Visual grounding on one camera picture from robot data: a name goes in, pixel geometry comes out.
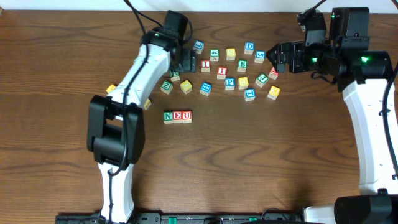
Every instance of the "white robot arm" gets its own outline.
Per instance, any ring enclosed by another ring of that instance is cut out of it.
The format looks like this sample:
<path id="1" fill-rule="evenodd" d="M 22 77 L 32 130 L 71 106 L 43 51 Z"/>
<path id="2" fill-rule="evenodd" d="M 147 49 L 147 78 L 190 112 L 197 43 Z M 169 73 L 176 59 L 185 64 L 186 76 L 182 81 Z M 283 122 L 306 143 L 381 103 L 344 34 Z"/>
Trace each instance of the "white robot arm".
<path id="1" fill-rule="evenodd" d="M 126 223 L 134 210 L 132 171 L 145 141 L 142 108 L 155 84 L 169 70 L 196 71 L 195 52 L 182 48 L 187 24 L 185 16 L 169 11 L 162 28 L 143 36 L 139 55 L 122 82 L 106 98 L 94 96 L 90 102 L 87 146 L 94 152 L 103 177 L 103 220 Z M 123 98 L 132 80 L 126 96 L 127 112 L 123 114 Z M 126 131 L 106 124 L 107 119 L 124 120 L 124 116 L 127 116 Z M 114 174 L 118 169 L 120 172 L 110 177 L 109 172 Z"/>

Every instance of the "wooden table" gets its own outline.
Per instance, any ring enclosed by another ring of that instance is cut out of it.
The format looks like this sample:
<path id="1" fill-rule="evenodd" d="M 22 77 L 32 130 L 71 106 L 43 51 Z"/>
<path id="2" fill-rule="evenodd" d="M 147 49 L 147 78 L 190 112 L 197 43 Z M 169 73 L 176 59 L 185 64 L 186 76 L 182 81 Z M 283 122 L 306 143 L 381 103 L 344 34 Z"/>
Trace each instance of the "wooden table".
<path id="1" fill-rule="evenodd" d="M 165 12 L 148 12 L 159 21 Z M 256 213 L 334 203 L 358 194 L 359 165 L 348 109 L 336 86 L 309 73 L 283 73 L 259 88 L 271 65 L 243 55 L 245 41 L 268 50 L 302 40 L 292 13 L 185 15 L 194 39 L 205 42 L 198 59 L 220 49 L 211 73 L 182 74 L 193 83 L 170 95 L 158 82 L 144 112 L 146 145 L 134 168 L 136 206 L 165 213 Z M 398 59 L 397 15 L 371 15 L 371 49 Z M 147 29 L 154 27 L 145 21 Z M 4 11 L 0 17 L 0 223 L 53 223 L 59 213 L 93 213 L 102 207 L 100 171 L 86 149 L 88 103 L 105 95 L 130 69 L 142 35 L 131 12 Z M 249 60 L 236 72 L 225 49 Z M 257 92 L 225 91 L 217 65 L 230 77 L 247 75 Z M 168 73 L 163 79 L 169 79 Z M 203 81 L 210 96 L 199 93 Z M 266 97 L 271 85 L 278 99 Z M 169 109 L 191 109 L 192 124 L 164 124 Z"/>

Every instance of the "toy block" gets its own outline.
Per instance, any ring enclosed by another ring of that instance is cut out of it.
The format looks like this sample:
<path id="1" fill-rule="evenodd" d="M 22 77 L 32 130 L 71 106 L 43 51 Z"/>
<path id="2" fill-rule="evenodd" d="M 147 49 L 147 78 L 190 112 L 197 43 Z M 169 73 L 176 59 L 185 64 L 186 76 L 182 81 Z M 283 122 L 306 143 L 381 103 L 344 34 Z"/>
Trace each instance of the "toy block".
<path id="1" fill-rule="evenodd" d="M 218 69 L 217 69 L 217 78 L 218 79 L 225 79 L 227 71 L 228 71 L 228 69 L 226 67 L 218 67 Z"/>
<path id="2" fill-rule="evenodd" d="M 226 49 L 226 60 L 235 60 L 235 49 Z"/>
<path id="3" fill-rule="evenodd" d="M 262 73 L 256 78 L 256 84 L 259 87 L 263 87 L 268 82 L 268 77 Z"/>
<path id="4" fill-rule="evenodd" d="M 246 42 L 244 43 L 244 54 L 253 54 L 254 52 L 254 43 Z"/>
<path id="5" fill-rule="evenodd" d="M 210 72 L 210 61 L 209 60 L 201 61 L 201 72 Z"/>
<path id="6" fill-rule="evenodd" d="M 162 92 L 166 94 L 170 94 L 170 92 L 173 90 L 173 84 L 167 80 L 164 80 L 162 85 L 160 86 L 160 90 L 162 90 Z"/>
<path id="7" fill-rule="evenodd" d="M 144 110 L 148 109 L 151 104 L 152 103 L 150 102 L 150 99 L 147 99 L 147 101 L 144 104 Z"/>
<path id="8" fill-rule="evenodd" d="M 200 87 L 200 94 L 203 94 L 205 96 L 208 96 L 211 91 L 211 84 L 203 82 L 203 84 Z"/>
<path id="9" fill-rule="evenodd" d="M 238 72 L 245 72 L 247 68 L 248 68 L 247 60 L 239 60 L 238 61 Z"/>
<path id="10" fill-rule="evenodd" d="M 254 59 L 254 62 L 256 63 L 262 63 L 264 59 L 266 58 L 266 53 L 263 50 L 258 50 L 256 51 L 256 58 Z"/>
<path id="11" fill-rule="evenodd" d="M 107 92 L 107 93 L 110 93 L 110 92 L 112 92 L 114 89 L 116 89 L 116 86 L 113 85 L 113 84 L 111 84 L 111 85 L 106 89 L 106 92 Z"/>
<path id="12" fill-rule="evenodd" d="M 244 100 L 251 101 L 254 100 L 255 97 L 256 97 L 256 92 L 254 91 L 254 89 L 250 88 L 244 91 Z"/>
<path id="13" fill-rule="evenodd" d="M 173 112 L 163 112 L 163 122 L 165 124 L 173 123 Z"/>
<path id="14" fill-rule="evenodd" d="M 182 111 L 173 111 L 173 123 L 182 123 Z"/>
<path id="15" fill-rule="evenodd" d="M 249 86 L 249 80 L 247 77 L 241 77 L 238 79 L 239 89 L 244 90 Z"/>
<path id="16" fill-rule="evenodd" d="M 205 48 L 205 43 L 203 43 L 202 41 L 196 40 L 194 45 L 193 45 L 193 50 L 197 53 L 197 54 L 201 54 L 203 52 L 203 49 Z"/>
<path id="17" fill-rule="evenodd" d="M 278 97 L 279 93 L 280 93 L 280 88 L 278 88 L 276 86 L 272 86 L 271 89 L 269 90 L 268 98 L 276 100 L 276 98 Z"/>
<path id="18" fill-rule="evenodd" d="M 268 77 L 271 79 L 277 79 L 279 76 L 279 73 L 276 72 L 276 70 L 274 69 L 274 67 L 271 69 L 271 71 L 269 71 L 268 73 Z"/>
<path id="19" fill-rule="evenodd" d="M 234 78 L 226 78 L 225 79 L 225 90 L 234 90 L 235 89 L 235 79 Z"/>
<path id="20" fill-rule="evenodd" d="M 182 82 L 180 86 L 181 86 L 182 91 L 185 94 L 192 91 L 192 84 L 188 80 L 185 80 L 184 82 Z"/>
<path id="21" fill-rule="evenodd" d="M 183 111 L 182 112 L 182 122 L 183 123 L 192 123 L 192 111 Z"/>
<path id="22" fill-rule="evenodd" d="M 218 49 L 210 49 L 210 60 L 212 62 L 217 62 L 219 58 L 220 54 L 218 52 Z"/>
<path id="23" fill-rule="evenodd" d="M 179 72 L 170 72 L 170 77 L 172 82 L 180 80 L 180 73 Z"/>

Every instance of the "white wall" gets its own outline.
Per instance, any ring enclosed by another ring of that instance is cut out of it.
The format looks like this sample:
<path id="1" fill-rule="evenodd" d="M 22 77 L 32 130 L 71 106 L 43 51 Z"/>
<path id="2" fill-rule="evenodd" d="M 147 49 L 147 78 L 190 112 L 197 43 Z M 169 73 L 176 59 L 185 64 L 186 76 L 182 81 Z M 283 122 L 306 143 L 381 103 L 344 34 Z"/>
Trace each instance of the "white wall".
<path id="1" fill-rule="evenodd" d="M 302 12 L 319 0 L 130 0 L 142 11 Z M 4 9 L 130 10 L 123 0 L 0 0 Z M 372 13 L 398 13 L 391 0 L 328 0 L 319 7 L 368 7 Z"/>

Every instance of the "green led light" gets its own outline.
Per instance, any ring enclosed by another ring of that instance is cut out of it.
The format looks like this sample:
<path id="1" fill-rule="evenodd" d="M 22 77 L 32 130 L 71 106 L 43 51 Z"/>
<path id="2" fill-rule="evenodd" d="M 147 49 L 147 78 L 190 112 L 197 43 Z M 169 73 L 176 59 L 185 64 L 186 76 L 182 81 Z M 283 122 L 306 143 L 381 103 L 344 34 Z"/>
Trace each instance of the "green led light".
<path id="1" fill-rule="evenodd" d="M 368 57 L 361 57 L 361 60 L 362 60 L 362 62 L 366 63 L 369 60 L 369 58 Z"/>

